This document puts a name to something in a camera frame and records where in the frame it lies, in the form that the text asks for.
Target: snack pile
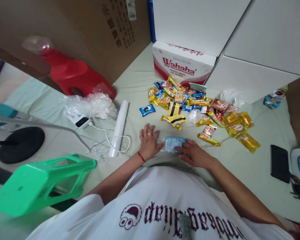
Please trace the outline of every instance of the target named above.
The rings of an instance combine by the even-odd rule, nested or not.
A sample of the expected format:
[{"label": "snack pile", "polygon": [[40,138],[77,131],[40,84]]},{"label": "snack pile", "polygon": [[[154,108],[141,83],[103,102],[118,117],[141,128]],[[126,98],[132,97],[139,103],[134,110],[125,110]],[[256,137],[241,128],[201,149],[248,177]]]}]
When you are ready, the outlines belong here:
[{"label": "snack pile", "polygon": [[225,128],[232,138],[241,142],[252,154],[257,148],[260,148],[260,144],[247,134],[247,131],[254,127],[247,112],[238,113],[238,108],[232,104],[218,98],[207,98],[206,92],[183,87],[175,83],[171,76],[167,81],[154,84],[154,87],[148,89],[149,105],[140,108],[143,117],[148,113],[155,112],[153,104],[161,106],[168,110],[167,116],[162,115],[161,121],[165,121],[180,131],[182,124],[187,122],[181,112],[199,110],[204,116],[195,125],[197,127],[205,125],[204,130],[198,134],[203,141],[214,146],[221,146],[220,142],[212,138],[213,133],[220,127]]}]

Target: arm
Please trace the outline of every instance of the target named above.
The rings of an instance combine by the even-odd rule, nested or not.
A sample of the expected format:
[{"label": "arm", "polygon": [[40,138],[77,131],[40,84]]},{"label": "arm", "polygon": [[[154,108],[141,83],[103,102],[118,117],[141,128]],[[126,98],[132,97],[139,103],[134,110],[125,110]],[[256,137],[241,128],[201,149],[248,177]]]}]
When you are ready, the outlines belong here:
[{"label": "arm", "polygon": [[212,173],[241,217],[256,223],[275,224],[287,231],[276,216],[239,179],[216,158],[201,149],[195,141],[188,140],[183,148],[176,150],[188,155],[180,155],[183,161],[194,167],[206,168]]},{"label": "arm", "polygon": [[[149,123],[147,123],[144,129],[140,131],[141,148],[139,153],[145,161],[157,154],[164,145],[163,143],[157,145],[157,138],[160,131],[158,130],[152,135],[154,127],[154,125],[149,127]],[[108,204],[118,196],[134,172],[141,167],[143,163],[142,158],[138,153],[135,153],[128,161],[92,189],[87,196],[90,194],[98,194],[101,196],[103,203],[105,205]]]}]

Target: cartoon logo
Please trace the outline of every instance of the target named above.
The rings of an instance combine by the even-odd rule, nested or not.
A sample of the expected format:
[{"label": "cartoon logo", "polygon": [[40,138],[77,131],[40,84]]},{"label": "cartoon logo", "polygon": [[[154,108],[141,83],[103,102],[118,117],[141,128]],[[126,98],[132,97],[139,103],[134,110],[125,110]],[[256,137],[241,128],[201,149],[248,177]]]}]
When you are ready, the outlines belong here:
[{"label": "cartoon logo", "polygon": [[121,213],[120,227],[129,230],[132,226],[136,226],[141,219],[142,209],[138,204],[129,204]]}]

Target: chocolate bar wrapper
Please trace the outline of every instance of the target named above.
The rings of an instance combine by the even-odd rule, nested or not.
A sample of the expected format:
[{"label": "chocolate bar wrapper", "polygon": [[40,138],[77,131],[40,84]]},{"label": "chocolate bar wrapper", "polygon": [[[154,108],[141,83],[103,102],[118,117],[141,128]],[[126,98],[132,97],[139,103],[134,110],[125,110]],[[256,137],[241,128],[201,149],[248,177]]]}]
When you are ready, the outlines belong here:
[{"label": "chocolate bar wrapper", "polygon": [[213,139],[211,137],[203,135],[202,133],[198,134],[198,138],[200,138],[201,140],[206,141],[208,143],[211,143],[213,146],[216,146],[216,147],[220,147],[221,146],[220,142],[218,142],[217,140],[215,140],[215,139]]},{"label": "chocolate bar wrapper", "polygon": [[208,115],[212,118],[213,121],[215,121],[216,124],[218,124],[219,127],[224,128],[223,123],[219,120],[219,118],[217,117],[217,115],[213,111],[210,111],[208,113]]}]

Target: charging cable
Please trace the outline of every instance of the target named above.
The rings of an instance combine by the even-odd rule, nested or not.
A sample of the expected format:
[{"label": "charging cable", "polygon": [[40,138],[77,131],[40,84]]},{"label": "charging cable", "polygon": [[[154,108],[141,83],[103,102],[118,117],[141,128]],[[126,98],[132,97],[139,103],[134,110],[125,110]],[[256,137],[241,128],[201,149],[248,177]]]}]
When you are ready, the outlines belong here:
[{"label": "charging cable", "polygon": [[115,150],[117,150],[118,152],[124,153],[124,152],[126,152],[126,151],[129,149],[129,147],[130,147],[130,137],[129,137],[129,136],[127,136],[127,135],[121,135],[121,136],[113,136],[113,137],[112,137],[112,138],[114,138],[114,137],[126,137],[126,138],[128,138],[128,140],[129,140],[128,147],[127,147],[124,151],[120,151],[120,150],[116,149],[116,148],[111,144],[111,142],[110,142],[110,140],[109,140],[110,138],[108,138],[108,130],[111,130],[111,129],[102,129],[102,128],[98,128],[98,127],[95,126],[92,122],[89,122],[88,124],[89,124],[90,126],[96,128],[96,129],[98,129],[98,130],[105,131],[105,132],[106,132],[106,138],[107,138],[106,140],[104,140],[104,141],[102,141],[102,142],[100,142],[100,143],[98,143],[98,144],[96,144],[96,145],[93,145],[93,146],[91,147],[90,151],[91,151],[95,146],[97,146],[97,145],[99,145],[99,144],[101,144],[101,143],[103,143],[103,142],[105,142],[105,141],[108,141],[108,143],[109,143]]}]

